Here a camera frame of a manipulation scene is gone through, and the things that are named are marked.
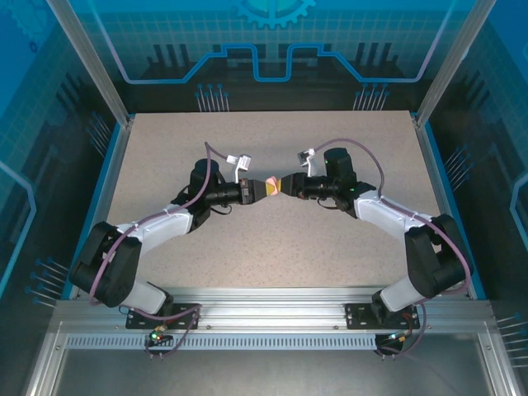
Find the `aluminium front beam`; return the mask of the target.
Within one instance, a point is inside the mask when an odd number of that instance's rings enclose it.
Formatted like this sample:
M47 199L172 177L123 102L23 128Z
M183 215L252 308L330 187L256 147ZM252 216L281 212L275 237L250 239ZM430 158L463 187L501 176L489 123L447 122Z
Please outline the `aluminium front beam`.
M345 306L368 304L376 287L321 288L171 288L178 303L201 304L201 333L344 333ZM490 302L463 295L441 295L426 302L429 334L497 331ZM82 296L59 301L49 322L51 332L119 333L125 316L92 306Z

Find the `side rail with blue trim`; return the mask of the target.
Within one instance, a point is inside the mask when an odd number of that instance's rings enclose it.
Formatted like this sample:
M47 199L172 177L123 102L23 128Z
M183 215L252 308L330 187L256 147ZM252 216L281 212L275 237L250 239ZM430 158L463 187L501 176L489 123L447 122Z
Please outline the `side rail with blue trim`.
M447 213L455 220L463 240L463 246L467 252L467 258L469 262L474 265L474 273L472 275L468 294L473 299L485 300L487 296L483 288L479 269L475 264L474 255L460 217L460 212L455 202L455 196L451 189L444 162L441 158L441 153L438 149L432 128L428 122L424 126L420 126L417 121L416 112L411 112L410 116L416 130L417 140L422 151L422 156L427 167L438 207L442 213Z
M73 254L71 269L73 269L73 265L77 261L92 227L101 221L107 220L120 168L125 156L130 130L130 126L124 127L117 123L112 132L106 156L101 166L85 222L79 236L78 245Z

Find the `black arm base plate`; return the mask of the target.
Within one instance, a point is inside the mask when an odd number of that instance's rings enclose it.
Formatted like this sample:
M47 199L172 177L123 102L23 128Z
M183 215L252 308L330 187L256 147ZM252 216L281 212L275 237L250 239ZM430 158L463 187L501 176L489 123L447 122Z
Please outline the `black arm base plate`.
M374 304L346 304L344 310L348 330L415 330L421 327L417 308L412 306L390 312Z
M165 307L161 309L158 313L155 314L155 316L173 316L176 314L183 313L184 311L188 309L193 309L196 307L196 304L173 304L172 307L169 309L168 307ZM182 316L178 319L173 320L172 322L167 322L167 329L168 330L185 330L192 320L193 312ZM127 313L127 319L125 322L125 327L127 329L139 329L139 330L148 330L148 329L154 329L157 326L160 326L163 324L163 321L153 320L151 318L146 318L142 316L141 314L130 310Z

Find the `aluminium frame post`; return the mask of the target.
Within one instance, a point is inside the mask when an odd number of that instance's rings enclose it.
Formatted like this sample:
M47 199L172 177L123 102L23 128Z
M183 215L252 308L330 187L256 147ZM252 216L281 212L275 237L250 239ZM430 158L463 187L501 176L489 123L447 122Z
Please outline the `aluminium frame post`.
M435 76L415 116L415 126L424 129L452 78L467 56L497 0L475 0L445 60Z
M46 2L95 83L111 114L121 126L128 127L130 123L129 112L120 99L116 87L69 1L46 0Z

